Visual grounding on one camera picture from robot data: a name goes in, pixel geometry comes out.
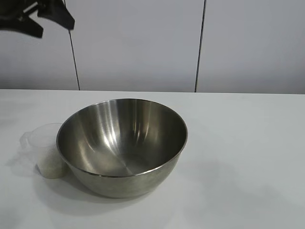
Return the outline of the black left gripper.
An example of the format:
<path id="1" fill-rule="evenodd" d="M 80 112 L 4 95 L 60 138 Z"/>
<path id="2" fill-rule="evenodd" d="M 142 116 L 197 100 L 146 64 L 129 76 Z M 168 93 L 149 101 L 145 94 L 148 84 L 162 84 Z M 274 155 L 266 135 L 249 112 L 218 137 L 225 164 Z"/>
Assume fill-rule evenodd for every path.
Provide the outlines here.
<path id="1" fill-rule="evenodd" d="M 0 29 L 42 38 L 43 28 L 37 22 L 28 16 L 14 18 L 36 2 L 36 0 L 0 0 L 0 17 L 13 18 L 1 19 Z M 67 30 L 74 29 L 75 20 L 62 0 L 40 0 L 38 3 L 38 17 L 51 20 Z"/>

